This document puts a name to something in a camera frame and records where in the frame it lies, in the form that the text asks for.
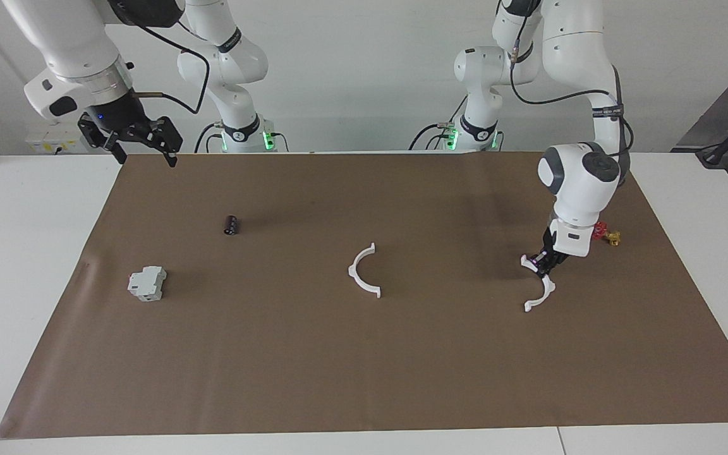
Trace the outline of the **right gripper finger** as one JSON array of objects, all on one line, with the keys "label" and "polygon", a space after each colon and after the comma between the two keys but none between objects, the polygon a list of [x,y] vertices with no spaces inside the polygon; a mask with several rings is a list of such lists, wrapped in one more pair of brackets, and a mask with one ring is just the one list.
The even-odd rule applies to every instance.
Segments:
[{"label": "right gripper finger", "polygon": [[147,124],[147,131],[143,132],[143,139],[145,146],[164,156],[170,168],[176,167],[183,139],[170,118],[161,116],[155,121],[150,121]]},{"label": "right gripper finger", "polygon": [[93,121],[79,121],[78,129],[90,147],[106,150],[119,164],[125,163],[126,153],[119,144],[119,136],[116,133],[110,133],[109,136],[106,136]]}]

